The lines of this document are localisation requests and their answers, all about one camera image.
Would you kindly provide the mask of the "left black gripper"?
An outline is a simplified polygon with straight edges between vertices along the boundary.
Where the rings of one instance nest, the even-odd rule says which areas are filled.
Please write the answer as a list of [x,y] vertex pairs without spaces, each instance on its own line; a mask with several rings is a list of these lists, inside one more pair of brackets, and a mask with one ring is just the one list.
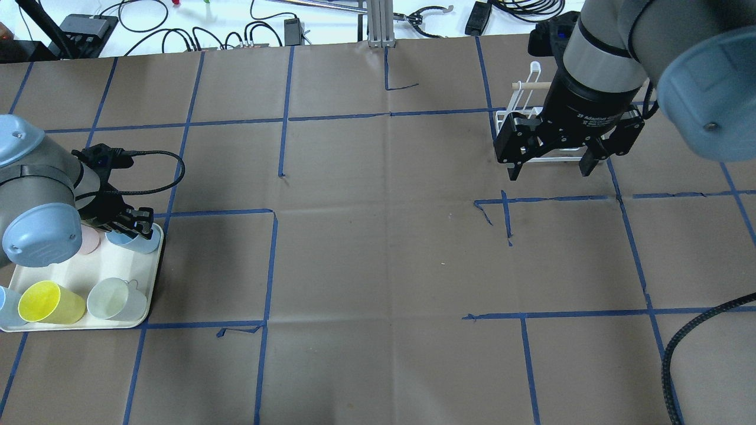
[[76,197],[76,209],[83,225],[110,232],[110,240],[149,240],[153,237],[153,209],[135,209],[121,195]]

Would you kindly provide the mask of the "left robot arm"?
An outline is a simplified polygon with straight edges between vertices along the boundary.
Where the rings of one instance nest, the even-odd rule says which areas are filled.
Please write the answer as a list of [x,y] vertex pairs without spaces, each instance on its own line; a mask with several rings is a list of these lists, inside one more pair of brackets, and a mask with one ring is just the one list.
[[132,249],[160,240],[154,211],[127,204],[109,182],[135,155],[103,143],[67,151],[26,119],[2,115],[2,267],[64,263],[83,247],[84,228]]

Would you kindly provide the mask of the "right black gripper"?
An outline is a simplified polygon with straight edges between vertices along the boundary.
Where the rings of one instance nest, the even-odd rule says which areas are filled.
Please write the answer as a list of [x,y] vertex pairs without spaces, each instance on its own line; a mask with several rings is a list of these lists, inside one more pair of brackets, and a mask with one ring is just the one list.
[[[509,180],[516,181],[527,161],[545,155],[548,148],[586,151],[579,161],[588,177],[601,161],[630,152],[643,130],[640,112],[626,112],[634,89],[605,92],[579,83],[567,71],[556,71],[540,116],[508,113],[494,140],[497,161],[505,164]],[[602,136],[614,129],[607,138]]]

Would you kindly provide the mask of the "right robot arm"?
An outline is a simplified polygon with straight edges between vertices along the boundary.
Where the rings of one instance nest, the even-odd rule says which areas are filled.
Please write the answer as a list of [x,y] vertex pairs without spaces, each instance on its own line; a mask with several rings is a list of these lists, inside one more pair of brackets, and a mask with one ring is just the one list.
[[584,148],[588,176],[661,111],[697,156],[751,161],[754,45],[753,1],[586,1],[538,22],[527,51],[556,73],[537,116],[507,114],[496,159],[515,181],[532,159]]

